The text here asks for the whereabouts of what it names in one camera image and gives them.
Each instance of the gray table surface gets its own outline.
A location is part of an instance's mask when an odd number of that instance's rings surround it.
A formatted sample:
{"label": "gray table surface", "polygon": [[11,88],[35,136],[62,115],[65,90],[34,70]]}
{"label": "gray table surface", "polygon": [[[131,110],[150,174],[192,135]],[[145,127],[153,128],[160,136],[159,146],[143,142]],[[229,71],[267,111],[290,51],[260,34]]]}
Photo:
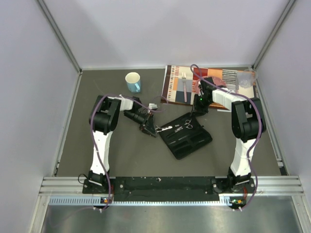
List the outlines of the gray table surface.
{"label": "gray table surface", "polygon": [[[88,118],[99,94],[132,96],[124,80],[129,72],[141,77],[141,92],[135,96],[148,105],[161,95],[164,69],[83,71],[57,176],[87,174],[93,159]],[[161,104],[155,114],[161,126],[191,111],[190,106]],[[234,157],[236,139],[231,131],[231,113],[211,109],[197,118],[213,141],[182,160],[176,160],[162,139],[138,130],[138,124],[120,113],[109,150],[111,176],[225,176]],[[278,176],[280,171],[268,132],[254,151],[253,165],[260,176]]]}

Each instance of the white wall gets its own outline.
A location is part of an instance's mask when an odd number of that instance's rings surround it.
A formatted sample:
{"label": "white wall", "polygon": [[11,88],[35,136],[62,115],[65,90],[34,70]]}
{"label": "white wall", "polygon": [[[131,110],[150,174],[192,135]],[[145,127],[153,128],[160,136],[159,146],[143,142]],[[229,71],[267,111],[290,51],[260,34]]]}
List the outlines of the white wall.
{"label": "white wall", "polygon": [[251,65],[287,0],[45,0],[82,68]]}
{"label": "white wall", "polygon": [[297,1],[259,65],[259,83],[288,169],[311,204],[311,2]]}
{"label": "white wall", "polygon": [[29,227],[77,73],[34,0],[0,1],[0,231]]}

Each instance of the scissors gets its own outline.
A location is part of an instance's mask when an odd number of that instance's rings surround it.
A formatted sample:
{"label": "scissors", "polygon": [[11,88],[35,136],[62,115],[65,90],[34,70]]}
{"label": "scissors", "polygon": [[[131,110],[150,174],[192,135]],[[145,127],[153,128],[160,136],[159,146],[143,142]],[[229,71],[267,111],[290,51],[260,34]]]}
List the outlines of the scissors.
{"label": "scissors", "polygon": [[191,121],[192,121],[192,119],[186,120],[186,121],[185,121],[185,125],[186,125],[186,128],[187,128],[187,129],[192,129],[192,128],[193,128],[193,126],[190,125]]}
{"label": "scissors", "polygon": [[158,127],[158,126],[155,126],[155,127],[156,127],[155,130],[156,130],[157,133],[173,128],[173,126],[171,126],[171,125],[167,126],[167,127],[164,127],[164,128],[161,128],[161,127]]}

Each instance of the metal floor panel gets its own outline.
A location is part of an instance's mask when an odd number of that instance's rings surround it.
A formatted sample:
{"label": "metal floor panel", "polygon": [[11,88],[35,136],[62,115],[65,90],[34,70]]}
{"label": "metal floor panel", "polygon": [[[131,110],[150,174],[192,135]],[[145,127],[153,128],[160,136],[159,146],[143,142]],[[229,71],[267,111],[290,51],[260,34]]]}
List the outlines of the metal floor panel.
{"label": "metal floor panel", "polygon": [[243,212],[214,206],[49,206],[42,233],[302,233],[291,197],[256,197]]}

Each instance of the fork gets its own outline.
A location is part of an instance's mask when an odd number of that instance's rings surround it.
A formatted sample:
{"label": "fork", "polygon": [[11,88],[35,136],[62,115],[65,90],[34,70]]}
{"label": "fork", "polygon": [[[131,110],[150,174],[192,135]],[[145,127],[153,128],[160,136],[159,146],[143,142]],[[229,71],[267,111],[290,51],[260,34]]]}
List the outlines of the fork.
{"label": "fork", "polygon": [[185,72],[181,73],[181,79],[183,81],[184,85],[184,98],[185,98],[185,103],[187,103],[187,89],[186,89],[186,81],[187,81],[187,76]]}

